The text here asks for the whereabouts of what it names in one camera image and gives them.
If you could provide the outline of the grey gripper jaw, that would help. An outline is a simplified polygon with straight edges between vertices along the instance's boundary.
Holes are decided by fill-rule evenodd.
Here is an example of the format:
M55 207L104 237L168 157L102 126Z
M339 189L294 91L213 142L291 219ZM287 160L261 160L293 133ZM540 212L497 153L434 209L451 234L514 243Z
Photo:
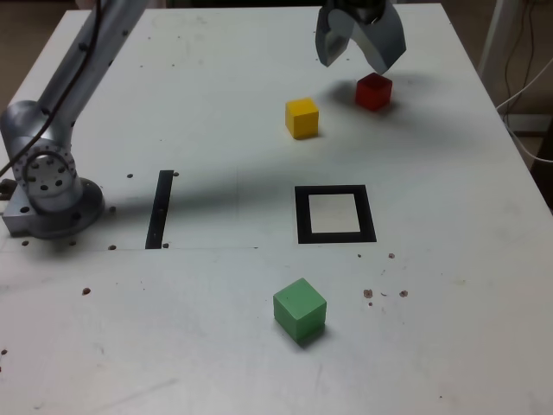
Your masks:
M315 30L315 47L323 66L332 65L346 50L357 17L357 5L323 5L320 8Z
M355 41L376 73L386 73L404 54L404 27L390 1L384 1L379 18L358 23Z

